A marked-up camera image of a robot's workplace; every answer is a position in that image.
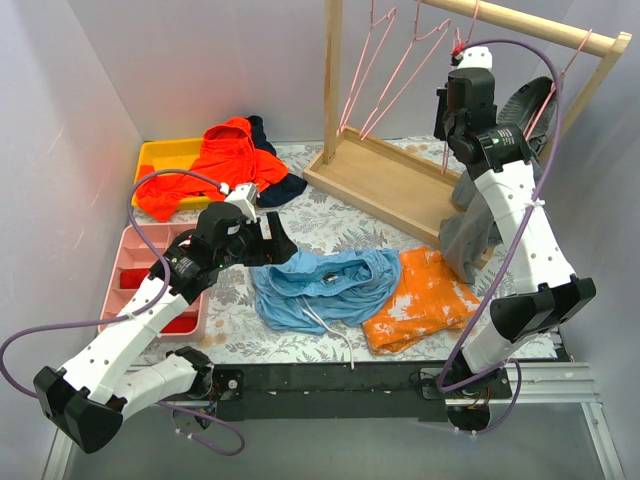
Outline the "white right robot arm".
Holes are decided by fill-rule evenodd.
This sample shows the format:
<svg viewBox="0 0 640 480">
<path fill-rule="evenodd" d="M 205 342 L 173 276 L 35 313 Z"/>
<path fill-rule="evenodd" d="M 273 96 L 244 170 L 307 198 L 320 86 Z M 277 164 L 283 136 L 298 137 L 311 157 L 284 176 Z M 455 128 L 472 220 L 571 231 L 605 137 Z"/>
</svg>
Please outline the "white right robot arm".
<svg viewBox="0 0 640 480">
<path fill-rule="evenodd" d="M 458 68 L 439 90 L 437 136 L 465 165 L 509 250 L 501 267 L 515 292 L 488 292 L 480 307 L 490 321 L 472 340 L 461 338 L 437 378 L 441 392 L 475 397 L 522 345 L 566 322 L 596 294 L 564 257 L 539 199 L 533 154 L 515 124 L 500 124 L 495 79 L 486 68 Z"/>
</svg>

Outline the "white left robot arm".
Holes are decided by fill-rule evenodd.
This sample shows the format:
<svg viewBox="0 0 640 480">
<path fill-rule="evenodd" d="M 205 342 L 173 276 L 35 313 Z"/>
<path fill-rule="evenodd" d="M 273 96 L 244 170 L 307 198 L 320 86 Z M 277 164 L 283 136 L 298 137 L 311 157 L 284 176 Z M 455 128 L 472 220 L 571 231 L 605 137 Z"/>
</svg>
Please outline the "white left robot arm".
<svg viewBox="0 0 640 480">
<path fill-rule="evenodd" d="M 134 373 L 129 367 L 172 320 L 212 287 L 221 271 L 279 265 L 297 251 L 279 215 L 267 215 L 270 236 L 260 222 L 228 202 L 213 202 L 196 226 L 172 239 L 122 309 L 122 320 L 106 327 L 59 369 L 43 367 L 34 388 L 45 416 L 84 452 L 108 444 L 123 422 L 170 396 L 193 400 L 209 395 L 213 362 L 183 347 L 165 360 Z"/>
</svg>

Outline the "light blue shorts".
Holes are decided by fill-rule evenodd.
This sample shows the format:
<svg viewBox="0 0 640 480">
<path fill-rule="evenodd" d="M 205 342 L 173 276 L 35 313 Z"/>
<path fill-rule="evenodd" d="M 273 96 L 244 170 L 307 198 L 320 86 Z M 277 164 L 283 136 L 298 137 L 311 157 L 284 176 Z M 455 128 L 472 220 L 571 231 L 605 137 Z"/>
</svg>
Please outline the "light blue shorts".
<svg viewBox="0 0 640 480">
<path fill-rule="evenodd" d="M 255 310 L 274 331 L 331 333 L 332 324 L 357 327 L 377 314 L 402 273 L 396 249 L 348 250 L 320 256 L 299 251 L 281 265 L 253 267 Z"/>
</svg>

